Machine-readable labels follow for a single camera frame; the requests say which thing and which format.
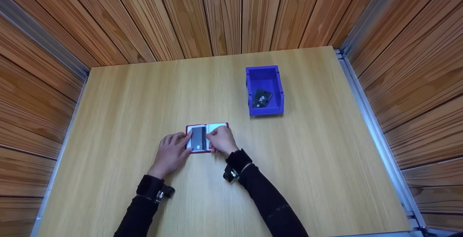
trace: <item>table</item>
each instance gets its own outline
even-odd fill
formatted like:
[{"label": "table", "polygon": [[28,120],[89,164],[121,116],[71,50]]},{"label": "table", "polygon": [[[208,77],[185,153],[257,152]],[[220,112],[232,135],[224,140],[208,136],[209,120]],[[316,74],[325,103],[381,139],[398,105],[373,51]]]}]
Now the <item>table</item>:
[{"label": "table", "polygon": [[[285,113],[249,117],[245,67],[279,65]],[[332,47],[93,68],[39,236],[112,236],[160,139],[229,122],[311,237],[410,230]],[[225,161],[191,155],[149,236],[269,236]]]}]

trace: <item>black wristband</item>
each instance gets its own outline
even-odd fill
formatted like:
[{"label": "black wristband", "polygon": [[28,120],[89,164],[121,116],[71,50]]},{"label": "black wristband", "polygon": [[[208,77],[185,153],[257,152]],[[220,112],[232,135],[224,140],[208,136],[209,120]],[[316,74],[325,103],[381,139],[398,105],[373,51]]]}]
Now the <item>black wristband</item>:
[{"label": "black wristband", "polygon": [[137,194],[148,199],[155,200],[159,191],[164,186],[164,180],[154,176],[144,175],[137,187]]},{"label": "black wristband", "polygon": [[252,159],[246,154],[246,152],[241,149],[235,152],[232,152],[227,159],[225,159],[228,165],[230,165],[234,171],[238,173],[238,175],[243,171],[243,168],[252,163]]}]

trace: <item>left hand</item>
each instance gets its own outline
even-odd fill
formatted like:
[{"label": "left hand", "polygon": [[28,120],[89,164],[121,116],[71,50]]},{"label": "left hand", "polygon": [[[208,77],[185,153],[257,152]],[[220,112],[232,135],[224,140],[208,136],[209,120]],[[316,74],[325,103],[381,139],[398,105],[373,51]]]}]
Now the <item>left hand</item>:
[{"label": "left hand", "polygon": [[163,179],[167,174],[182,166],[193,148],[185,149],[192,132],[183,132],[165,136],[159,143],[156,158],[147,175]]}]

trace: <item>hand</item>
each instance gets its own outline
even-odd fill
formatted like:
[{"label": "hand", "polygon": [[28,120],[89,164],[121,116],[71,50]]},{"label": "hand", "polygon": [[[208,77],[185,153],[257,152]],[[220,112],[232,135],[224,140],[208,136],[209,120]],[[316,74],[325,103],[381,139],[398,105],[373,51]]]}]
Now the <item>hand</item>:
[{"label": "hand", "polygon": [[185,149],[191,138],[183,132],[165,136],[159,143],[156,158],[147,175],[163,179],[168,173],[175,171],[185,163],[193,148]]},{"label": "hand", "polygon": [[210,141],[209,149],[212,153],[219,151],[229,156],[232,152],[239,150],[230,128],[220,126],[205,136]]}]

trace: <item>black sleeve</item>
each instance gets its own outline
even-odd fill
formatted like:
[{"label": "black sleeve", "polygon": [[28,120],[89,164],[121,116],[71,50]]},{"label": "black sleeve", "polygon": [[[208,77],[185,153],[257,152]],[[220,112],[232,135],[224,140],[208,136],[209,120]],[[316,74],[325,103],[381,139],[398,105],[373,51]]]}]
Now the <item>black sleeve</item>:
[{"label": "black sleeve", "polygon": [[308,237],[293,209],[258,167],[250,164],[238,182],[248,191],[273,237]]},{"label": "black sleeve", "polygon": [[[157,193],[161,190],[164,180],[155,177],[153,179],[152,189],[150,190]],[[144,196],[138,195],[134,197],[114,236],[146,237],[158,206],[159,204]]]}]

